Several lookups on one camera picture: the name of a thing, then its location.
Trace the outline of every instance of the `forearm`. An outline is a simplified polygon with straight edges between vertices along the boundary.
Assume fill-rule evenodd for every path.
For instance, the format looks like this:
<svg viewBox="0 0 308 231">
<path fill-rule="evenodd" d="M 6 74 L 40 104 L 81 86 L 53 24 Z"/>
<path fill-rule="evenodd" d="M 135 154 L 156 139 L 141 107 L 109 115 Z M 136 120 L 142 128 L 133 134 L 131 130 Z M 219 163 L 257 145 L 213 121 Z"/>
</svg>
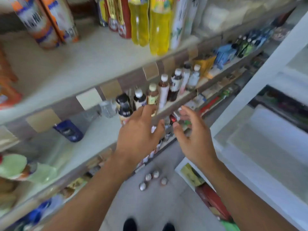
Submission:
<svg viewBox="0 0 308 231">
<path fill-rule="evenodd" d="M 132 171 L 133 166 L 115 153 L 44 231 L 98 231 L 118 189 Z"/>
<path fill-rule="evenodd" d="M 271 206 L 254 194 L 217 160 L 212 167 L 201 166 L 241 231 L 297 230 Z"/>
</svg>

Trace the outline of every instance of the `red bottle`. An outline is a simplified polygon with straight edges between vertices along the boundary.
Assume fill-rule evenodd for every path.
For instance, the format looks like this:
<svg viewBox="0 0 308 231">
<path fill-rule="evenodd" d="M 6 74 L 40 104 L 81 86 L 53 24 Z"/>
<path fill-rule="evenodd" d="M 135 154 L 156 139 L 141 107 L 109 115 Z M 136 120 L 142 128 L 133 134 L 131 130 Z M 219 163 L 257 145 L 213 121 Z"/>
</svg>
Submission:
<svg viewBox="0 0 308 231">
<path fill-rule="evenodd" d="M 118 30 L 122 38 L 130 39 L 132 37 L 131 12 L 128 6 L 128 0 L 115 0 L 118 17 Z"/>
<path fill-rule="evenodd" d="M 111 31 L 118 31 L 118 21 L 116 14 L 116 0 L 107 0 L 108 7 L 108 27 Z"/>
</svg>

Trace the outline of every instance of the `bottle of yellow liquid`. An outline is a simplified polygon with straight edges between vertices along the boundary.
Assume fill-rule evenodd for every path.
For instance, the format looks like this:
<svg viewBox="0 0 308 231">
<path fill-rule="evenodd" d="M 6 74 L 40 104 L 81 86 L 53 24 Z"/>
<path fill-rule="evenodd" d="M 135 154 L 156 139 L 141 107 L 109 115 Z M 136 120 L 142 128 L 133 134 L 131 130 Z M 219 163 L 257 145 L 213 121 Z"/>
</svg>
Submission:
<svg viewBox="0 0 308 231">
<path fill-rule="evenodd" d="M 142 47 L 149 42 L 149 1 L 128 0 L 131 11 L 132 41 Z"/>
<path fill-rule="evenodd" d="M 168 51 L 173 0 L 150 0 L 150 50 L 154 55 Z"/>
</svg>

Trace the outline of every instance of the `foot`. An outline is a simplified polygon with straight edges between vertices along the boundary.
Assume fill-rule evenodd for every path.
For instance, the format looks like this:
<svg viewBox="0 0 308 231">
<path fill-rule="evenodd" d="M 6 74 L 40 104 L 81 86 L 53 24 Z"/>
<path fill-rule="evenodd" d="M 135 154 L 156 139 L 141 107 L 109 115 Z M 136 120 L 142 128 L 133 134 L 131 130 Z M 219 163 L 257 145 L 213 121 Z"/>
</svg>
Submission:
<svg viewBox="0 0 308 231">
<path fill-rule="evenodd" d="M 163 228 L 163 231 L 175 231 L 175 228 L 174 228 L 173 224 L 167 223 L 165 225 L 165 227 Z"/>
<path fill-rule="evenodd" d="M 123 226 L 123 231 L 137 231 L 137 224 L 133 218 L 128 218 Z"/>
</svg>

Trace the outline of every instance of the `blue bottle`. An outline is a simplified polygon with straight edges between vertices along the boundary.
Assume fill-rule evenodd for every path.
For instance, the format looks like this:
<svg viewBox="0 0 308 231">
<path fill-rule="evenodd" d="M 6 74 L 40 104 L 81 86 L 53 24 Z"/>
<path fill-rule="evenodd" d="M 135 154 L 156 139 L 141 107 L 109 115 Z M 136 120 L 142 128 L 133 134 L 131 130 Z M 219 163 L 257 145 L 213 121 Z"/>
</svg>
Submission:
<svg viewBox="0 0 308 231">
<path fill-rule="evenodd" d="M 83 138 L 83 133 L 70 120 L 55 124 L 54 129 L 73 143 L 79 142 Z"/>
</svg>

